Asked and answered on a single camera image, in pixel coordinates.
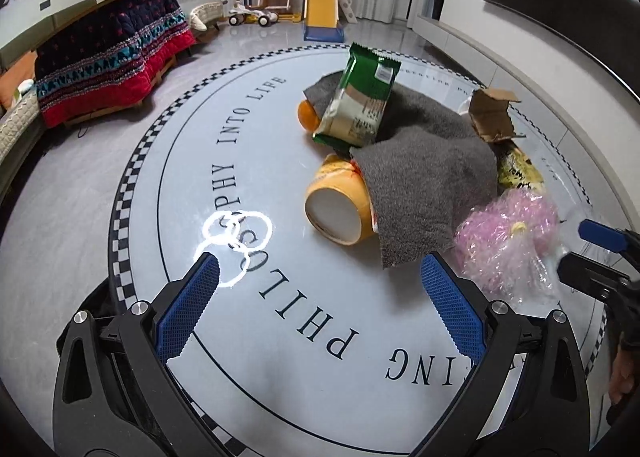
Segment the person right hand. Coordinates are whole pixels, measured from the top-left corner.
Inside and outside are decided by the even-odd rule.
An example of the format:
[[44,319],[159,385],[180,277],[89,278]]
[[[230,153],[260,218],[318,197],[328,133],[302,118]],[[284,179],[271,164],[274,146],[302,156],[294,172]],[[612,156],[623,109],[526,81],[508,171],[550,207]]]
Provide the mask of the person right hand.
[[608,384],[608,397],[613,405],[617,405],[631,393],[638,380],[638,373],[639,352],[630,350],[624,337],[620,337]]

